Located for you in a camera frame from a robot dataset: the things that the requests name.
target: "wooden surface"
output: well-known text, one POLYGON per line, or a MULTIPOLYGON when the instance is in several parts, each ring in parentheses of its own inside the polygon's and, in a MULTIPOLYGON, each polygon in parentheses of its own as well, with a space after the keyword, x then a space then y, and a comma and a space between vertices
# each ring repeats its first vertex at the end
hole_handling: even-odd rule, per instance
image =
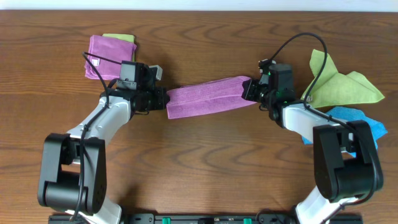
MULTIPOLYGON (((159 64, 167 88, 237 75, 289 37, 316 32, 341 73, 363 73, 386 96, 353 105, 382 121, 384 188, 362 206, 366 223, 398 222, 398 14, 315 12, 0 11, 0 223, 45 223, 37 203, 42 147, 97 105, 99 81, 84 77, 90 36, 134 34, 137 60, 159 64)), ((300 96, 312 80, 303 37, 277 60, 294 67, 300 96)), ((108 191, 130 212, 256 213, 289 210, 314 188, 312 146, 257 105, 187 119, 136 116, 106 150, 108 191)))

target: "folded purple cloth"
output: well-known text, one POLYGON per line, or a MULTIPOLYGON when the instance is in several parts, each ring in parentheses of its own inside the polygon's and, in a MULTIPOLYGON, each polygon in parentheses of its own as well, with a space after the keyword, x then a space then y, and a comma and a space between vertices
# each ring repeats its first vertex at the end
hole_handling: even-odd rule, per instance
MULTIPOLYGON (((88 53, 95 54, 104 58, 108 58, 117 62, 122 60, 131 61, 132 54, 136 50, 136 45, 131 42, 119 40, 112 37, 103 37, 99 35, 92 35, 90 37, 90 46, 88 53)), ((104 80, 112 80, 119 78, 120 65, 101 60, 96 57, 88 56, 88 59, 99 71, 99 74, 104 80)), ((94 70, 86 62, 86 77, 90 79, 99 79, 94 70)))
POLYGON ((168 91, 169 119, 212 114, 255 104, 242 98, 242 84, 248 79, 244 76, 225 78, 168 91))

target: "purple cloth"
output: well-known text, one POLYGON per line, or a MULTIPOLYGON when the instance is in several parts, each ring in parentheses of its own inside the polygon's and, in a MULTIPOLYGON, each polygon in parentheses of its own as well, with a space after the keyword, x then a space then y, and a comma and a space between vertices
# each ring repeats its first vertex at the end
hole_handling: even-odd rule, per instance
MULTIPOLYGON (((117 62, 122 60, 131 61, 132 54, 137 46, 134 43, 119 40, 112 37, 103 37, 99 35, 92 35, 90 37, 90 46, 88 53, 98 55, 100 57, 108 58, 117 62)), ((88 56, 99 74, 104 80, 112 80, 119 78, 120 65, 98 59, 96 57, 88 56)), ((89 79, 99 79, 94 70, 86 62, 86 77, 89 79)))
POLYGON ((225 78, 168 91, 169 119, 212 114, 255 104, 242 98, 242 84, 248 79, 244 76, 225 78))

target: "black metal base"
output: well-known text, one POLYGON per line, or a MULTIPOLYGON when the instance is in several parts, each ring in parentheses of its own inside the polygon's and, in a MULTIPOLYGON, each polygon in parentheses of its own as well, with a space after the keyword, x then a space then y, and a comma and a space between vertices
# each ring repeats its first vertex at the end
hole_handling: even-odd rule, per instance
MULTIPOLYGON (((81 217, 74 222, 69 215, 49 216, 49 224, 82 224, 81 217)), ((286 213, 253 215, 153 215, 135 214, 126 217, 121 224, 299 224, 295 218, 286 213)), ((330 224, 363 224, 360 215, 338 215, 330 224)))

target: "crumpled blue cloth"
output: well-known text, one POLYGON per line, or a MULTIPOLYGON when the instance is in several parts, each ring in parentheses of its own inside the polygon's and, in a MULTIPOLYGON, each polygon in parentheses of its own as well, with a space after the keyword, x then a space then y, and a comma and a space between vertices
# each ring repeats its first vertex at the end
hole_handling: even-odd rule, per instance
MULTIPOLYGON (((332 115, 334 118, 344 119, 347 121, 357 121, 357 120, 364 120, 366 121, 369 126, 371 127, 374 144, 376 145, 377 149, 377 142, 376 140, 381 138, 383 135, 387 134, 388 131, 384 127, 384 125, 380 121, 375 121, 371 118, 368 118, 361 110, 353 109, 353 108, 346 108, 344 106, 336 106, 335 108, 331 109, 330 111, 326 112, 327 115, 332 115)), ((303 138, 304 144, 312 144, 308 139, 303 138)), ((356 157, 356 153, 350 153, 353 157, 356 157)))

